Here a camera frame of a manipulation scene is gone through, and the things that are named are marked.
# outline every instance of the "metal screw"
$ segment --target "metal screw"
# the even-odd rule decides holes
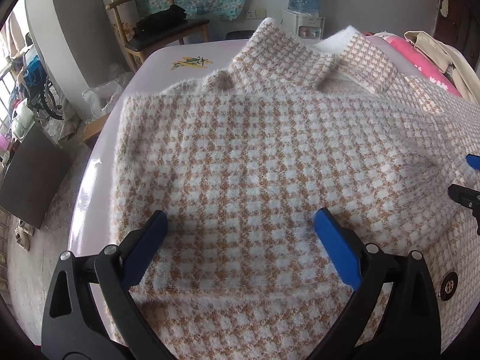
[[[71,253],[67,250],[60,255],[60,260],[66,261],[70,258]]]
[[[378,252],[378,246],[375,244],[367,244],[366,248],[367,248],[367,252],[371,254],[375,254]]]
[[[107,255],[110,256],[111,254],[114,254],[117,251],[117,245],[108,245],[105,247],[103,252]]]
[[[421,260],[423,256],[418,250],[414,250],[412,252],[412,257],[416,260]]]
[[[455,287],[455,282],[453,280],[447,281],[447,284],[445,285],[445,292],[449,294],[450,292],[453,291],[454,287]]]

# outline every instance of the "checkered sweater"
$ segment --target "checkered sweater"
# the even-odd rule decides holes
[[[322,91],[333,74],[361,90]],[[435,288],[457,272],[438,302],[445,348],[480,294],[476,222],[447,195],[480,188],[468,153],[478,106],[402,75],[356,30],[310,47],[266,19],[227,69],[125,100],[111,239],[168,214],[131,293],[178,358],[301,359],[351,295],[313,230],[327,207],[365,243],[422,251]]]

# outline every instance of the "sticker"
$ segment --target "sticker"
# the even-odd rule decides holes
[[[176,68],[179,68],[180,66],[185,66],[186,68],[199,68],[199,69],[206,69],[209,64],[213,64],[212,61],[209,61],[208,59],[202,58],[202,57],[197,57],[197,58],[192,58],[191,56],[185,56],[183,57],[183,61],[177,61],[177,62],[172,62],[173,66],[171,71],[174,71]]]

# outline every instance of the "pink bedding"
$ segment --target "pink bedding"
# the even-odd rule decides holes
[[[449,79],[442,74],[438,67],[436,67],[426,56],[417,51],[413,45],[407,42],[404,38],[396,35],[381,35],[381,37],[415,65],[425,78],[445,89],[447,92],[452,93],[452,95],[462,97],[457,88],[455,88]]]

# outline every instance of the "wheel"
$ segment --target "wheel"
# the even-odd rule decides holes
[[[47,77],[45,82],[45,91],[40,93],[40,102],[43,109],[51,117],[57,120],[63,120],[63,109],[57,102],[60,101],[57,91],[52,84],[52,81]]]

